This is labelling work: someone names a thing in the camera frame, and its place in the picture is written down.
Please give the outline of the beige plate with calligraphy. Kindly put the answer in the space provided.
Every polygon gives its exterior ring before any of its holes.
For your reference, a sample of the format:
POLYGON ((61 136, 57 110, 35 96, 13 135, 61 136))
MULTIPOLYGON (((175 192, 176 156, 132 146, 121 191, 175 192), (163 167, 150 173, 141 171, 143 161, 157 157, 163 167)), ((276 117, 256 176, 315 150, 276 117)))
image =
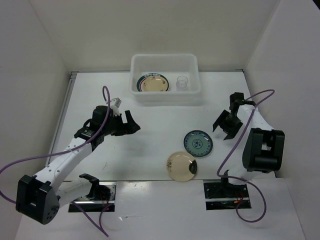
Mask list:
POLYGON ((177 182, 192 180, 198 170, 196 159, 190 153, 184 151, 171 154, 165 166, 169 177, 177 182))

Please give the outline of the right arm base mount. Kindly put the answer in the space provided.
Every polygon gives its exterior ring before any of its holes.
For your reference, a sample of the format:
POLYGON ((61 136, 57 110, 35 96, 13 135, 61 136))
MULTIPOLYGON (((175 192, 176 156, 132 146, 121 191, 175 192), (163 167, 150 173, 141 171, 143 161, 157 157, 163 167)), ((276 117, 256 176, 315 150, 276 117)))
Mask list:
POLYGON ((220 180, 203 181, 205 207, 207 211, 251 209, 250 196, 246 185, 224 186, 220 180))

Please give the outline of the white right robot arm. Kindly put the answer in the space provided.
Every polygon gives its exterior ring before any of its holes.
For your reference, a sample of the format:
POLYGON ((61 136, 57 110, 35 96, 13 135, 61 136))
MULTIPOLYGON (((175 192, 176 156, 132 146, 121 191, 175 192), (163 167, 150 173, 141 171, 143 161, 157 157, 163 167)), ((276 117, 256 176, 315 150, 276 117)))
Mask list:
POLYGON ((240 164, 220 173, 219 191, 225 197, 232 196, 237 189, 261 174, 278 171, 282 165, 285 133, 270 126, 258 110, 258 104, 245 98, 241 92, 229 96, 229 110, 224 110, 213 123, 213 130, 221 128, 226 133, 225 140, 232 140, 240 130, 235 142, 235 150, 243 137, 247 140, 240 164))

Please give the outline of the beige flower pattern plate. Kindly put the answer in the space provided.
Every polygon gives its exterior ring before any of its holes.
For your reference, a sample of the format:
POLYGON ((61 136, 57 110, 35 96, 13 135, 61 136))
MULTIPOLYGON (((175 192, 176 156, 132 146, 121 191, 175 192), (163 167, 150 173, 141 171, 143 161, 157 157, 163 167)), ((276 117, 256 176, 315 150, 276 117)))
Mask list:
POLYGON ((166 92, 169 82, 162 76, 148 76, 140 81, 138 89, 141 92, 166 92))

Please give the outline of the teal red ring plate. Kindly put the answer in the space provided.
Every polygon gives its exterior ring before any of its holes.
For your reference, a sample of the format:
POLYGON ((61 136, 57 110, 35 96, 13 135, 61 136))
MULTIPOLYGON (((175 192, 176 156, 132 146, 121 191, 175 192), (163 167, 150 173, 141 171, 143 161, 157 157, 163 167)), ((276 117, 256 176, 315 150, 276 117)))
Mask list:
POLYGON ((136 83, 136 88, 137 88, 137 90, 138 90, 139 92, 147 92, 147 91, 140 91, 140 90, 139 90, 139 87, 138 87, 138 84, 139 84, 139 83, 141 82, 141 80, 143 80, 144 78, 146 78, 146 77, 152 77, 152 76, 161 76, 161 77, 165 78, 165 79, 168 81, 168 79, 167 79, 164 75, 162 75, 162 74, 160 74, 160 73, 147 73, 147 74, 141 76, 141 77, 138 79, 137 83, 136 83))

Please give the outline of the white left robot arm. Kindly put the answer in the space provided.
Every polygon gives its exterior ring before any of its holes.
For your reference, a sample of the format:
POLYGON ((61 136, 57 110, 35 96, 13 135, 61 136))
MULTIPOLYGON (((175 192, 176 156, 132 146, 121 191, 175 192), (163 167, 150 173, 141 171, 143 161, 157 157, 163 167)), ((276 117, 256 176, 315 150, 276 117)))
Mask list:
POLYGON ((103 143, 106 136, 132 135, 141 129, 129 110, 124 112, 127 122, 123 122, 120 105, 121 100, 113 98, 107 105, 97 106, 92 117, 75 133, 65 154, 56 157, 35 175, 24 175, 18 181, 15 201, 17 212, 46 225, 62 206, 77 198, 108 199, 110 190, 88 173, 80 174, 77 180, 69 183, 64 183, 64 180, 103 143))

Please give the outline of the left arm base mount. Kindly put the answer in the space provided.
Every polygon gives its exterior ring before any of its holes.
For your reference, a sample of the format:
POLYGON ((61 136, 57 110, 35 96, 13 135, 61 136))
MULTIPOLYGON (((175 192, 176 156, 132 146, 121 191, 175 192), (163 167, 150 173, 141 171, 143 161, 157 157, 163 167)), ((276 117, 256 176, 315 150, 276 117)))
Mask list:
POLYGON ((102 181, 99 183, 100 187, 97 193, 93 196, 86 195, 78 197, 74 202, 80 206, 86 213, 98 213, 104 208, 104 212, 115 211, 117 183, 102 181))

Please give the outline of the blue patterned small plate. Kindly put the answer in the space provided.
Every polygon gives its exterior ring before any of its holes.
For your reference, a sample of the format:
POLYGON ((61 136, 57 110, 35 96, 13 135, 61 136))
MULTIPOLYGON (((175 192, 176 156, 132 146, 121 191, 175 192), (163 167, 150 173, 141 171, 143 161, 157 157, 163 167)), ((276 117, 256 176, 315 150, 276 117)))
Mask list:
POLYGON ((206 132, 202 130, 192 130, 185 135, 183 146, 192 156, 204 158, 212 152, 214 144, 206 132))

